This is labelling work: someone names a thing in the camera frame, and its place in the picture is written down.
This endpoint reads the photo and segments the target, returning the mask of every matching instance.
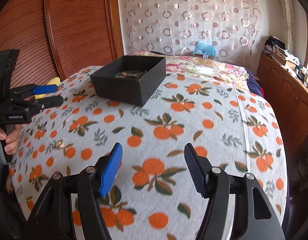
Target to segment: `bedspread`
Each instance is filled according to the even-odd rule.
[[[184,160],[184,146],[190,142],[228,174],[252,172],[282,222],[286,159],[267,101],[232,82],[167,66],[162,84],[138,107],[97,97],[89,75],[98,68],[82,69],[65,80],[56,93],[64,104],[42,111],[22,127],[10,176],[26,218],[53,173],[76,174],[119,142],[122,165],[110,194],[99,199],[112,238],[194,239],[207,200],[196,192]],[[64,147],[55,147],[60,142]],[[224,239],[230,235],[233,209],[231,196]],[[81,240],[75,195],[73,218]]]
[[[158,55],[146,50],[138,50],[128,55],[165,57],[167,71],[186,73],[189,76],[232,84],[238,89],[249,90],[246,81],[249,78],[249,74],[241,66],[198,57]]]

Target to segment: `wall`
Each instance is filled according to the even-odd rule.
[[[268,36],[273,35],[286,41],[284,15],[279,0],[257,0],[262,14],[261,27],[252,50],[251,72],[256,74],[260,54]]]
[[[305,61],[307,50],[307,17],[306,12],[298,0],[292,0],[294,10],[293,40],[294,55],[301,64]]]

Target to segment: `bed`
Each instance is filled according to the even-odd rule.
[[[243,67],[166,56],[166,78],[144,107],[97,97],[89,75],[99,68],[64,80],[56,93],[64,104],[22,127],[7,188],[14,187],[26,218],[53,173],[76,174],[120,142],[122,165],[110,194],[99,200],[112,238],[194,239],[207,201],[186,167],[183,150],[190,142],[228,174],[253,173],[282,223],[287,171],[281,133],[270,104],[250,92]],[[223,239],[230,236],[233,209],[231,196]],[[77,239],[84,239],[75,195],[73,218]]]

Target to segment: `sheer curtain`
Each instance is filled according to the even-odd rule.
[[[293,4],[292,0],[280,0],[281,6],[283,8],[284,20],[285,20],[285,28],[286,28],[286,42],[287,48],[291,53],[294,50],[294,42],[293,42]]]
[[[216,59],[249,66],[260,27],[257,0],[119,0],[125,52],[191,55],[198,41]]]

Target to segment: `wooden wardrobe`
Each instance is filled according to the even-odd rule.
[[[11,87],[62,80],[123,55],[117,0],[8,0],[0,51],[19,49]]]

